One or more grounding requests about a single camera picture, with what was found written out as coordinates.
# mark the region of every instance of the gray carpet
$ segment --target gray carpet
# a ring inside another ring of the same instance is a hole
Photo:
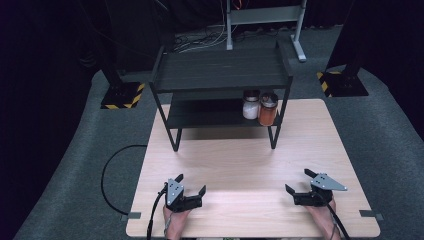
[[[297,61],[290,45],[288,35],[293,32],[279,32],[295,74],[290,98],[321,98],[327,104],[369,203],[384,218],[376,239],[422,239],[423,141],[387,87],[367,71],[361,70],[359,78],[368,97],[326,98],[317,80],[316,73],[325,69],[340,29],[302,31],[306,63]],[[262,35],[246,37],[234,48],[274,44],[275,36]],[[225,42],[200,50],[224,49]],[[148,79],[148,72],[123,77],[124,81]],[[101,110],[108,82],[99,72],[92,83],[74,139],[15,239],[130,239],[121,214],[104,201],[100,179],[104,165],[117,150],[148,144],[156,105],[146,86],[136,108]],[[144,154],[143,147],[126,149],[113,158],[105,174],[110,202],[125,212],[130,211]]]

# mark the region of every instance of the jar lid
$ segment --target jar lid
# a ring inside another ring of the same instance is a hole
[[[243,98],[246,101],[249,102],[254,102],[254,101],[258,101],[259,100],[259,90],[245,90],[243,92]]]
[[[261,103],[264,107],[275,107],[278,104],[278,96],[275,93],[263,93],[261,95]]]

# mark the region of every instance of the lower shelf tier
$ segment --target lower shelf tier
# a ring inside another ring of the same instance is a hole
[[[179,128],[212,128],[212,127],[261,127],[257,119],[243,117],[243,100],[239,95],[235,98],[209,93],[196,93],[206,99],[174,95],[169,110],[167,124],[171,129]],[[281,124],[277,114],[273,126]]]

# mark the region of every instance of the spice jar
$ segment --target spice jar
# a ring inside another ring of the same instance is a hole
[[[277,113],[278,96],[275,93],[263,93],[260,97],[258,120],[262,126],[271,126]]]
[[[246,90],[243,92],[243,117],[256,119],[259,111],[259,90]]]

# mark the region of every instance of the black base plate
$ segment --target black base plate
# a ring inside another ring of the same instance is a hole
[[[340,72],[319,72],[318,79],[327,97],[368,96],[368,92],[357,76],[346,76]]]
[[[139,82],[122,83],[119,88],[109,87],[102,101],[103,109],[133,108],[140,99],[144,84]]]

